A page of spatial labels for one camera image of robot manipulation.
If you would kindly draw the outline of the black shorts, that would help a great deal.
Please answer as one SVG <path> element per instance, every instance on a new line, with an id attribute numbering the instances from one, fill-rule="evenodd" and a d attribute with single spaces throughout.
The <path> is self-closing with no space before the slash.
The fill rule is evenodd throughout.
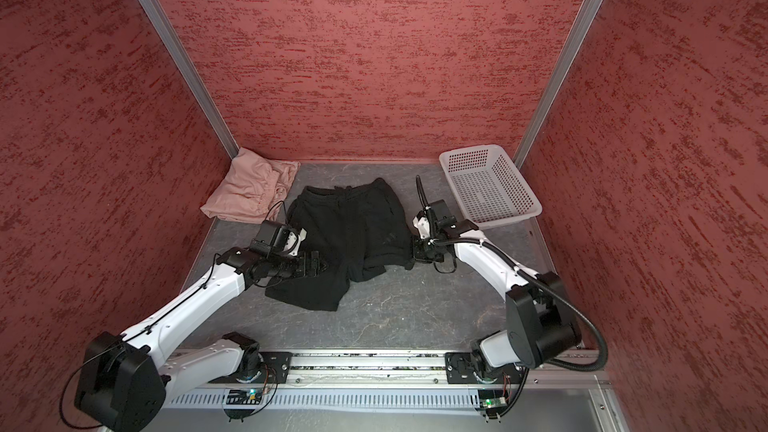
<path id="1" fill-rule="evenodd" d="M 288 224 L 307 232 L 301 249 L 327 265 L 311 278 L 267 287 L 265 296 L 311 311 L 336 311 L 350 284 L 366 282 L 389 266 L 415 265 L 404 208 L 382 178 L 360 186 L 307 186 L 288 209 Z"/>

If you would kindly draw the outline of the pink shorts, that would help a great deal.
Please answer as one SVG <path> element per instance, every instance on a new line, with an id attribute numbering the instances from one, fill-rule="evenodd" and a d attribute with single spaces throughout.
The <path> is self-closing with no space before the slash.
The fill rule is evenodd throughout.
<path id="1" fill-rule="evenodd" d="M 275 220 L 299 169 L 298 161 L 268 159 L 241 148 L 200 210 L 208 218 L 231 222 Z"/>

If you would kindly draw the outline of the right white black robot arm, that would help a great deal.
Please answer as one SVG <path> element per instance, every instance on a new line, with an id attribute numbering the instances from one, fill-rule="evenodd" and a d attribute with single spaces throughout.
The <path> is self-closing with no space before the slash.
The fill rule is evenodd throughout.
<path id="1" fill-rule="evenodd" d="M 508 366 L 535 369 L 579 345 L 582 333 L 575 313 L 530 276 L 559 294 L 555 273 L 541 274 L 508 256 L 469 220 L 459 221 L 443 200 L 424 203 L 413 219 L 414 259 L 434 266 L 471 267 L 498 292 L 505 304 L 505 328 L 471 345 L 470 360 L 479 377 L 490 380 Z"/>

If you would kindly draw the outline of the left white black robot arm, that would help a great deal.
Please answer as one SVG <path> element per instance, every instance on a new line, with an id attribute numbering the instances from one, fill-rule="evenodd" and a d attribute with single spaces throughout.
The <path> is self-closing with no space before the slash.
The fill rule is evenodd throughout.
<path id="1" fill-rule="evenodd" d="M 87 346 L 74 405 L 112 431 L 140 431 L 177 397 L 227 377 L 258 391 L 285 383 L 257 341 L 230 332 L 179 355 L 178 346 L 211 315 L 263 280 L 317 278 L 327 269 L 316 251 L 262 255 L 234 247 L 214 257 L 208 272 L 143 321 L 120 334 L 103 332 Z"/>

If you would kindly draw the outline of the white plastic basket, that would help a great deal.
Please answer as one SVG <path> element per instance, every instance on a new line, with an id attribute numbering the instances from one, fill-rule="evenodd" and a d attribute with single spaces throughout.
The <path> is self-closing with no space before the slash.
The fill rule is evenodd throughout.
<path id="1" fill-rule="evenodd" d="M 446 151 L 439 162 L 463 216 L 481 229 L 508 226 L 542 213 L 531 187 L 498 145 Z"/>

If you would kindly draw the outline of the left green circuit board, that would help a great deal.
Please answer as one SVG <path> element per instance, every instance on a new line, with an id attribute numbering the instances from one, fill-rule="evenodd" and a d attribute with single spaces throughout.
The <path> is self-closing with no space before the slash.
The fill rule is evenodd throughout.
<path id="1" fill-rule="evenodd" d="M 256 389 L 230 389 L 225 397 L 227 408 L 255 408 L 262 402 L 263 393 Z"/>

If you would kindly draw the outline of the green circuit board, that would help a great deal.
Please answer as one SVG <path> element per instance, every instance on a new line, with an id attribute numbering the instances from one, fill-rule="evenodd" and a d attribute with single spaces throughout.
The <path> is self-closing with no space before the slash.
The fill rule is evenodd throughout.
<path id="1" fill-rule="evenodd" d="M 256 389 L 230 389 L 225 397 L 227 408 L 255 408 L 262 402 L 263 393 Z"/>
<path id="2" fill-rule="evenodd" d="M 482 411 L 490 411 L 497 414 L 508 406 L 507 393 L 501 389 L 484 389 L 477 391 L 478 408 Z"/>

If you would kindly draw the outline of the right green circuit board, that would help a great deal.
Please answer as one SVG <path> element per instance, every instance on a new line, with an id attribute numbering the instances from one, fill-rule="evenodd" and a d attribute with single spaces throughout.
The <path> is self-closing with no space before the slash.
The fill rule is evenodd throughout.
<path id="1" fill-rule="evenodd" d="M 478 408 L 482 411 L 490 411 L 497 414 L 508 406 L 507 393 L 501 389 L 484 389 L 477 391 Z"/>

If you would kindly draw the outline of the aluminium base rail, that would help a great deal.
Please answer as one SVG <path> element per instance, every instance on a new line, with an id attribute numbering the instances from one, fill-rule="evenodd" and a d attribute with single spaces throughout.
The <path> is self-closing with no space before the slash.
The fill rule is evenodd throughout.
<path id="1" fill-rule="evenodd" d="M 428 389 L 499 388 L 510 385 L 449 384 L 441 350 L 319 349 L 286 351 L 294 354 L 287 380 L 291 389 Z M 202 349 L 179 350 L 158 367 L 171 378 L 177 394 L 195 388 L 232 385 L 245 387 L 233 376 L 243 360 L 236 345 L 220 341 Z"/>

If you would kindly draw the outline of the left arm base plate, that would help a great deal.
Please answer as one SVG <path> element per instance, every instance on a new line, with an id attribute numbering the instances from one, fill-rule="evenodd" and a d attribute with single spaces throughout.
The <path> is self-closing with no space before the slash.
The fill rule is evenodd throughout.
<path id="1" fill-rule="evenodd" d="M 284 384 L 293 356 L 286 351 L 247 352 L 233 376 L 240 383 Z"/>

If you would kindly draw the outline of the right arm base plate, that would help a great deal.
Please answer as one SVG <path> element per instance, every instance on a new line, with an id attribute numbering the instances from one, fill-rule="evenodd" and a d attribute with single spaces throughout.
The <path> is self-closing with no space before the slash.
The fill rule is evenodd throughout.
<path id="1" fill-rule="evenodd" d="M 502 385 L 504 379 L 519 384 L 523 372 L 514 364 L 491 366 L 477 352 L 447 352 L 445 354 L 446 377 L 449 384 Z"/>

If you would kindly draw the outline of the left aluminium corner post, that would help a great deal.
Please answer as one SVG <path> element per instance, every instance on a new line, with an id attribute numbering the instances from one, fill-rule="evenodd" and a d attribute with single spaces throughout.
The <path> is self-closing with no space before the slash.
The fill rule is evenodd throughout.
<path id="1" fill-rule="evenodd" d="M 236 157 L 239 152 L 237 141 L 184 48 L 160 0 L 138 1 L 227 155 L 230 158 Z"/>

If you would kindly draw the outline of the aluminium corner post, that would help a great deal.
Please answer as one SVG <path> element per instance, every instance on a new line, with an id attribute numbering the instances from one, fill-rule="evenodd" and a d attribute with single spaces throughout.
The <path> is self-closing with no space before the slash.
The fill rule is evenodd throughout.
<path id="1" fill-rule="evenodd" d="M 582 0 L 576 17 L 571 25 L 566 40 L 557 57 L 550 78 L 543 89 L 531 120 L 515 152 L 513 161 L 521 169 L 530 154 L 536 138 L 541 131 L 549 112 L 565 83 L 568 73 L 586 39 L 597 13 L 604 0 Z"/>
<path id="2" fill-rule="evenodd" d="M 230 158 L 236 157 L 239 152 L 237 141 L 184 48 L 160 0 L 138 1 L 227 155 Z"/>

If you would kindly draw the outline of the right aluminium corner post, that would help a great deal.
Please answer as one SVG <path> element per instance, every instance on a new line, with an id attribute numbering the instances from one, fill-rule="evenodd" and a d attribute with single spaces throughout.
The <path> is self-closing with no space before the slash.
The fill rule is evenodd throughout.
<path id="1" fill-rule="evenodd" d="M 557 57 L 550 78 L 543 89 L 531 120 L 515 152 L 513 161 L 521 169 L 530 154 L 536 138 L 541 131 L 549 112 L 565 83 L 568 73 L 586 39 L 597 13 L 604 0 L 582 0 L 576 17 L 571 25 L 566 40 Z"/>

